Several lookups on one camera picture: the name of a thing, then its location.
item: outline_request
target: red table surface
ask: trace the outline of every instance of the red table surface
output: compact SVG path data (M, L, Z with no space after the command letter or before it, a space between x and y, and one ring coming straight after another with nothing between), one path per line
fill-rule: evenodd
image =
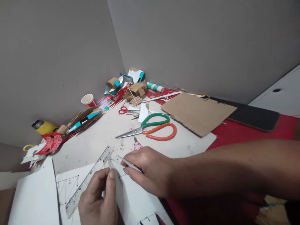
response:
M164 92L157 94L147 92L146 96L165 95L169 91L165 89ZM160 104L165 103L162 100L157 100L157 102ZM224 122L226 124L221 124L212 131L217 136L217 139L208 150L223 145L264 138L292 140L298 118L281 115L275 130L270 133L264 133L229 120L225 120ZM245 197L248 200L256 202L261 202L264 198L262 195L246 193L244 195L228 194L220 197L167 199L167 201L180 225L254 224L259 207L245 202Z

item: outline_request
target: yellow bottle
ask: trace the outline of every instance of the yellow bottle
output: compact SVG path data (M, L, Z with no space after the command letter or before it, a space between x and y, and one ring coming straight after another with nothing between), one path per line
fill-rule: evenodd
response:
M40 134L53 133L58 130L58 126L43 120L37 120L31 126Z

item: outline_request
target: paper cup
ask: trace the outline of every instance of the paper cup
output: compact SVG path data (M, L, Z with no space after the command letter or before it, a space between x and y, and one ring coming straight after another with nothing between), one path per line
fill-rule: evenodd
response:
M92 94L87 94L83 96L83 98L81 99L81 103L86 105L88 108L97 106L97 103Z

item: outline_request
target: orange-handled scissors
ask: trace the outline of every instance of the orange-handled scissors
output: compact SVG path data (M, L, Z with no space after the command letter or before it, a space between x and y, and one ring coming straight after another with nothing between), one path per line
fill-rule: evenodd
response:
M162 117L165 117L166 120L164 121L159 121L159 122L152 122L152 123L147 123L147 121L152 118L152 117L155 117L155 116L162 116ZM155 126L155 125L159 125L158 127L156 128L153 128L152 130L148 130L148 131L143 131L143 129L145 127L149 127L149 126ZM167 137L155 137L153 135L150 135L151 133L154 133L166 126L171 126L173 127L173 133ZM129 132L126 132L122 135L119 135L117 136L116 138L125 138L125 137L130 137L130 136L133 136L133 135L137 135L137 134L145 134L146 137L148 138L151 138L151 139L154 139L154 140L157 140L157 141L167 141L167 140L171 140L172 138L175 137L177 133L177 127L173 124L173 123L170 123L170 118L166 115L166 114L163 114L163 113L153 113L149 116L146 117L146 119L141 123L141 127L138 128L138 129L134 129L132 131L129 131Z

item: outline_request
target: ruler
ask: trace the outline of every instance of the ruler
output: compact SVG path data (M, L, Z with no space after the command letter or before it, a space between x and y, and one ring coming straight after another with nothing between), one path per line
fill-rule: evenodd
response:
M88 173L84 181L81 183L79 188L76 190L70 201L66 204L66 212L67 212L67 218L69 219L73 212L75 211L76 207L78 206L80 196L82 192L84 192L88 186L88 183L90 182L92 176L94 173L98 170L101 170L104 168L105 163L108 161L109 157L114 152L114 149L110 146L107 146L100 158L97 160L91 171Z

